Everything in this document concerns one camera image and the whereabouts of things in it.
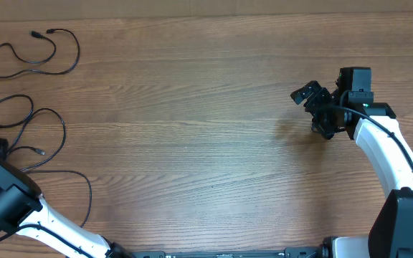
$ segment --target table surface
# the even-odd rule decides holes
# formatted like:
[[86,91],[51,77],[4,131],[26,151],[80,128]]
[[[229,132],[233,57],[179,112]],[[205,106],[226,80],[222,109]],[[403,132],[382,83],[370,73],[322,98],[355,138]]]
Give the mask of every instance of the table surface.
[[[373,70],[413,150],[413,13],[102,19],[0,23],[0,44],[43,59],[52,45],[29,30],[66,28],[80,41],[67,75],[0,80],[0,98],[30,95],[65,119],[63,150],[43,169],[92,181],[85,228],[129,250],[283,249],[323,237],[367,234],[384,193],[366,156],[339,134],[310,132],[311,116],[290,93],[311,80],[330,91],[341,67]],[[43,70],[75,59],[69,34],[50,36],[57,54]],[[0,75],[26,67],[0,49]],[[0,105],[0,123],[24,117],[26,100]],[[0,130],[13,140],[18,128]],[[52,153],[52,114],[33,119],[20,145]],[[14,153],[17,167],[42,160]],[[80,223],[87,184],[38,174],[48,202]],[[61,257],[31,239],[0,243],[0,257]]]

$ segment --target wooden table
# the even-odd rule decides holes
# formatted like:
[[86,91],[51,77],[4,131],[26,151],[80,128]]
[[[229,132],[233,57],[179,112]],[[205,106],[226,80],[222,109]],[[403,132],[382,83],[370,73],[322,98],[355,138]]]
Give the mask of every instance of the wooden table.
[[[393,107],[413,149],[413,13],[9,22],[0,44],[42,59],[52,45],[28,31],[51,27],[77,34],[77,68],[0,80],[0,98],[28,94],[63,116],[66,145],[42,168],[85,173],[93,187],[85,228],[129,250],[283,249],[367,234],[384,193],[366,156],[345,133],[329,141],[311,133],[311,116],[290,99],[310,80],[334,90],[341,67],[372,67],[376,101]],[[64,70],[74,41],[51,39],[57,55],[41,68]],[[0,75],[21,67],[0,50]],[[0,123],[27,108],[8,101]],[[52,153],[60,129],[54,115],[40,115],[21,144]],[[40,160],[21,150],[9,162]],[[32,178],[53,207],[82,221],[82,178]],[[0,257],[61,256],[14,236]]]

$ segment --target robotic arm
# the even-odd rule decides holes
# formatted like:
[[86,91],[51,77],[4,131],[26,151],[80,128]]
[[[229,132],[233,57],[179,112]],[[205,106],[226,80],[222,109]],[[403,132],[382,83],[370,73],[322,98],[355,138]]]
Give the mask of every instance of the robotic arm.
[[368,236],[328,237],[319,247],[288,247],[282,251],[127,252],[49,206],[38,185],[4,161],[8,143],[0,139],[0,231],[8,233],[3,238],[17,233],[74,258],[413,257],[413,153],[389,105],[374,102],[370,68],[342,68],[336,84],[338,89],[330,93],[312,81],[293,92],[291,98],[296,104],[307,100],[304,107],[313,116],[312,131],[326,139],[346,131],[371,161],[387,200]]

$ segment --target cable connector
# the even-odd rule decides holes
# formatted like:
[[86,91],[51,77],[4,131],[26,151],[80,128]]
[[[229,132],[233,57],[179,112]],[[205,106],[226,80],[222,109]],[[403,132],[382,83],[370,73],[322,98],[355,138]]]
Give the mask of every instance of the cable connector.
[[41,150],[41,149],[35,149],[34,150],[36,153],[38,153],[38,154],[40,154],[40,155],[46,155],[46,153],[43,151],[43,150]]
[[44,36],[42,36],[42,34],[40,34],[39,32],[35,32],[35,31],[30,31],[29,34],[32,37],[35,37],[37,39],[44,39]]

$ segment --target table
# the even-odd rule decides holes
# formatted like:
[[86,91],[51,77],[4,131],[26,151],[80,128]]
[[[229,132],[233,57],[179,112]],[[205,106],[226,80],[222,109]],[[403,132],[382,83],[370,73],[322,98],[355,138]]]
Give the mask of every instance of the table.
[[[311,133],[310,115],[290,99],[311,80],[334,90],[341,67],[372,68],[375,100],[393,107],[413,149],[413,13],[2,22],[0,44],[42,59],[52,45],[28,31],[51,27],[76,33],[77,68],[0,80],[0,98],[28,94],[60,113],[66,145],[42,168],[85,173],[93,188],[85,228],[129,250],[283,249],[367,234],[384,193],[366,156],[345,133]],[[41,68],[64,70],[74,41],[51,39],[57,55]],[[0,49],[0,75],[21,67]],[[0,105],[0,123],[28,107]],[[20,144],[49,154],[60,141],[58,119],[45,113]],[[40,160],[21,150],[9,162]],[[32,178],[54,208],[83,220],[82,178]],[[0,257],[61,255],[13,236]]]

